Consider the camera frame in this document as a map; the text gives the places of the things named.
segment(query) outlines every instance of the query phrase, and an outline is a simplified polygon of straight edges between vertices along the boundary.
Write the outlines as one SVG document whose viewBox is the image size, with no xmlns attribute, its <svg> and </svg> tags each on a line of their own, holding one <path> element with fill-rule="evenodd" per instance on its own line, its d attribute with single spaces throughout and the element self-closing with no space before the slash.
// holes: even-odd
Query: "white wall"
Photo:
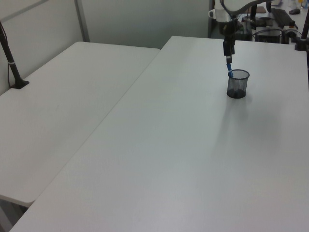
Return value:
<svg viewBox="0 0 309 232">
<path fill-rule="evenodd" d="M 1 0 L 0 20 L 3 20 L 3 18 L 8 17 L 39 2 L 40 0 Z"/>
<path fill-rule="evenodd" d="M 2 24 L 22 78 L 83 40 L 74 0 L 48 0 Z M 0 94 L 7 90 L 7 59 L 0 47 Z"/>
<path fill-rule="evenodd" d="M 80 1 L 91 42 L 161 49 L 172 35 L 208 35 L 209 0 Z"/>
</svg>

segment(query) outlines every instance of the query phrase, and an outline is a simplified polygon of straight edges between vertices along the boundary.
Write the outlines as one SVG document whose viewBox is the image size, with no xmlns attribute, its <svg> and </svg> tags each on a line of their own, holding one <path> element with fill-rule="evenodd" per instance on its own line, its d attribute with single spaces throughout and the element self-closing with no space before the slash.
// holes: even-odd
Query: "table surface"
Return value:
<svg viewBox="0 0 309 232">
<path fill-rule="evenodd" d="M 0 96 L 0 199 L 30 206 L 157 55 L 75 43 Z"/>
<path fill-rule="evenodd" d="M 306 53 L 235 49 L 239 100 L 222 40 L 172 37 L 12 232 L 307 231 Z"/>
</svg>

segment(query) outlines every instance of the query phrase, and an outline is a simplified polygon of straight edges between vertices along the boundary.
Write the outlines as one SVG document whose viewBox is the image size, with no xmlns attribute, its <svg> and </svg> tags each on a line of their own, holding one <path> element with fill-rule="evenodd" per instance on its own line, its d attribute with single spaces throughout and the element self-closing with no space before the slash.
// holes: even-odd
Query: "black cable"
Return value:
<svg viewBox="0 0 309 232">
<path fill-rule="evenodd" d="M 289 31 L 296 31 L 296 32 L 298 32 L 300 35 L 302 35 L 302 33 L 300 33 L 299 31 L 297 31 L 297 30 L 294 30 L 294 29 L 287 29 L 287 30 L 285 30 L 286 32 L 289 32 Z"/>
<path fill-rule="evenodd" d="M 246 32 L 249 32 L 248 31 L 248 29 L 247 29 L 247 25 L 248 25 L 248 21 L 246 21 L 246 22 L 244 22 L 244 24 L 245 24 L 245 29 L 246 29 Z"/>
<path fill-rule="evenodd" d="M 237 21 L 239 20 L 239 18 L 241 17 L 241 15 L 242 15 L 242 14 L 239 14 L 239 16 L 238 16 L 238 18 L 237 18 Z"/>
<path fill-rule="evenodd" d="M 6 36 L 5 30 L 3 28 L 3 25 L 0 23 L 0 28 L 5 36 L 5 40 L 6 42 L 8 42 L 8 37 Z M 9 88 L 11 88 L 11 84 L 10 84 L 10 64 L 8 63 L 8 84 L 9 84 Z"/>
<path fill-rule="evenodd" d="M 8 64 L 8 83 L 9 83 L 9 87 L 11 88 L 11 84 L 10 84 L 10 65 Z"/>
<path fill-rule="evenodd" d="M 260 30 L 260 31 L 258 31 L 256 33 L 252 34 L 252 36 L 260 34 L 260 33 L 263 33 L 263 32 L 273 31 L 273 30 L 281 31 L 281 33 L 283 32 L 283 30 L 281 30 L 281 29 L 265 29 L 265 30 Z"/>
<path fill-rule="evenodd" d="M 244 39 L 245 30 L 246 30 L 246 32 L 248 32 L 247 24 L 248 24 L 248 21 L 243 22 L 242 39 Z"/>
<path fill-rule="evenodd" d="M 4 36 L 5 36 L 5 40 L 6 40 L 6 42 L 8 42 L 8 37 L 6 36 L 5 30 L 4 30 L 4 28 L 3 28 L 1 23 L 0 23 L 0 26 L 1 26 L 2 32 L 3 32 Z"/>
<path fill-rule="evenodd" d="M 233 19 L 232 18 L 232 14 L 229 12 L 229 10 L 226 8 L 226 6 L 224 5 L 224 0 L 220 0 L 220 3 L 221 3 L 221 5 L 222 5 L 222 7 L 223 7 L 223 9 L 228 13 L 228 15 L 231 17 L 231 19 Z"/>
</svg>

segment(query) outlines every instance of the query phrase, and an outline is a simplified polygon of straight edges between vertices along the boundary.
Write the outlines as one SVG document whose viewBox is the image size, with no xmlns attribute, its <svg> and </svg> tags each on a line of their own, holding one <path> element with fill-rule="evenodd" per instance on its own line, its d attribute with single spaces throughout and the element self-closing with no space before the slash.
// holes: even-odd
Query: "gray floor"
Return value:
<svg viewBox="0 0 309 232">
<path fill-rule="evenodd" d="M 0 232 L 8 232 L 23 216 L 27 208 L 0 200 Z"/>
</svg>

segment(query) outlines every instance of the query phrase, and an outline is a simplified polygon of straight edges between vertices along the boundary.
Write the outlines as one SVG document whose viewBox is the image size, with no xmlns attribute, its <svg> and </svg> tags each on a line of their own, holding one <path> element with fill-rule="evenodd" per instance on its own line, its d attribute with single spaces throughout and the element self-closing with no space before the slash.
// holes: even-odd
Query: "blue marker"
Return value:
<svg viewBox="0 0 309 232">
<path fill-rule="evenodd" d="M 230 77 L 233 77 L 233 72 L 232 72 L 232 66 L 231 64 L 226 64 L 227 65 L 227 69 L 228 69 L 228 73 L 230 74 Z"/>
</svg>

